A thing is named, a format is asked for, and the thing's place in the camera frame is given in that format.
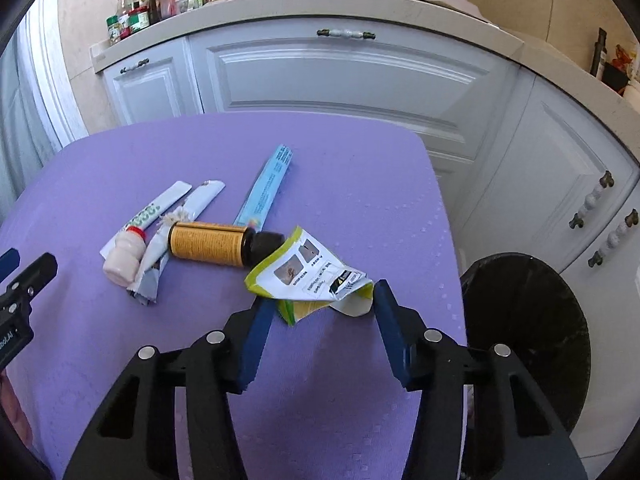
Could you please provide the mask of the person left hand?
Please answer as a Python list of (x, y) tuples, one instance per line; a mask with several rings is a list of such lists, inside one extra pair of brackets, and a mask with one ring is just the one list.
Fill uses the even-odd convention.
[(26, 448), (31, 448), (32, 426), (30, 426), (5, 370), (1, 372), (1, 406), (23, 444)]

